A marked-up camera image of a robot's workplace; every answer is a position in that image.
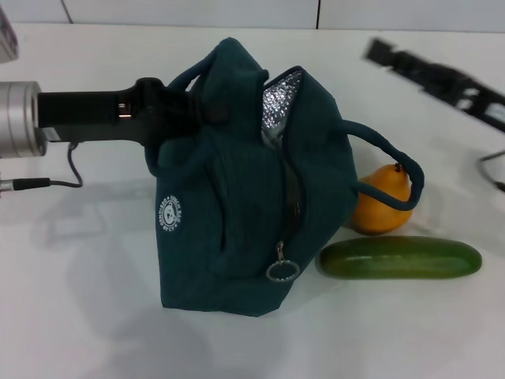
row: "silver cylinder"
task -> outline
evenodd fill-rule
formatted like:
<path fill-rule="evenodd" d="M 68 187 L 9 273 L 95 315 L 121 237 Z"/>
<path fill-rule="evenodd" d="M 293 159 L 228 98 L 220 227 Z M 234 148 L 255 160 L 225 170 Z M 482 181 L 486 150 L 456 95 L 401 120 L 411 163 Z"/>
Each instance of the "silver cylinder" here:
<path fill-rule="evenodd" d="M 0 158 L 46 154 L 47 141 L 39 129 L 37 82 L 0 83 Z"/>

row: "green cucumber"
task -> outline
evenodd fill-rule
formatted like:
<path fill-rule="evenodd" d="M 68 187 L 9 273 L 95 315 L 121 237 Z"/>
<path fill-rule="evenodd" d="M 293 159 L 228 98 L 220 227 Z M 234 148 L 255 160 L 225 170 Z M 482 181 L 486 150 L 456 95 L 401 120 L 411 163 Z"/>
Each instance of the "green cucumber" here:
<path fill-rule="evenodd" d="M 342 279 L 450 279 L 473 274 L 482 256 L 462 242 L 388 236 L 337 242 L 320 254 L 320 268 Z"/>

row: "bag strap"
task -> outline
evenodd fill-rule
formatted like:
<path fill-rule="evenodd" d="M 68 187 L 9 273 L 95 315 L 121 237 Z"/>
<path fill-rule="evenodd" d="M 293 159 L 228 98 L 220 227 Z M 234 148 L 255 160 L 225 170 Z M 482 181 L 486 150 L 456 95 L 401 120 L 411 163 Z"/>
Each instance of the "bag strap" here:
<path fill-rule="evenodd" d="M 215 59 L 215 50 L 196 65 L 190 67 L 185 72 L 177 76 L 167 87 L 178 91 L 185 91 L 189 84 L 199 75 L 206 73 L 212 66 Z M 156 178 L 166 177 L 174 186 L 188 180 L 196 171 L 201 169 L 207 161 L 215 154 L 215 150 L 209 141 L 203 141 L 196 148 L 192 157 L 179 168 L 165 168 L 158 165 L 159 148 L 146 148 L 145 159 L 147 160 L 149 171 Z"/>
<path fill-rule="evenodd" d="M 381 203 L 384 203 L 394 209 L 398 209 L 399 211 L 409 211 L 414 209 L 421 198 L 421 192 L 425 186 L 425 174 L 423 173 L 421 167 L 413 159 L 409 158 L 407 154 L 396 149 L 386 138 L 382 137 L 375 130 L 352 121 L 343 121 L 342 124 L 343 129 L 347 134 L 359 137 L 393 157 L 394 160 L 403 166 L 410 177 L 410 181 L 412 182 L 410 197 L 407 201 L 398 200 L 367 183 L 356 182 L 352 185 L 352 187 L 356 191 L 373 197 Z"/>

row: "lunch bag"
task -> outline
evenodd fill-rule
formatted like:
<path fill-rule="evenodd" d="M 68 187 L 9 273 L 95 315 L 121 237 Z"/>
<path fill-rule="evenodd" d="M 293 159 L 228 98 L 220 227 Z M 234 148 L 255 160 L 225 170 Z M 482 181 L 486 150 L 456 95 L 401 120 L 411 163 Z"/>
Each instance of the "lunch bag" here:
<path fill-rule="evenodd" d="M 192 84 L 203 107 L 226 117 L 146 148 L 166 308 L 269 313 L 350 218 L 359 193 L 403 211 L 419 201 L 419 165 L 376 131 L 344 121 L 304 69 L 267 79 L 237 40 L 225 39 L 168 86 Z M 405 168 L 408 201 L 357 180 L 349 135 Z"/>

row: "white tabletop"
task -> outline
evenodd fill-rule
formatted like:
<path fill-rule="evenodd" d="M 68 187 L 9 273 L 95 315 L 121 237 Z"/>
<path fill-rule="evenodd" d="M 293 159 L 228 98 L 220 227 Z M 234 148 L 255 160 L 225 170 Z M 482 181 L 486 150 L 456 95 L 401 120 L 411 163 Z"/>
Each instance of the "white tabletop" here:
<path fill-rule="evenodd" d="M 221 39 L 239 39 L 271 77 L 304 66 L 345 118 L 379 130 L 426 173 L 423 199 L 399 233 L 479 249 L 474 276 L 447 281 L 338 281 L 314 267 L 282 308 L 259 319 L 165 310 L 159 301 L 155 180 L 142 147 L 82 144 L 83 189 L 0 200 L 0 377 L 9 379 L 486 379 L 505 372 L 505 194 L 474 161 L 505 135 L 363 62 L 381 35 L 505 92 L 505 35 L 17 24 L 21 58 L 0 81 L 42 89 L 165 83 Z M 352 140 L 358 174 L 389 159 Z M 3 178 L 71 180 L 66 146 L 0 162 Z M 492 165 L 505 177 L 502 163 Z M 340 230 L 335 240 L 355 236 Z"/>

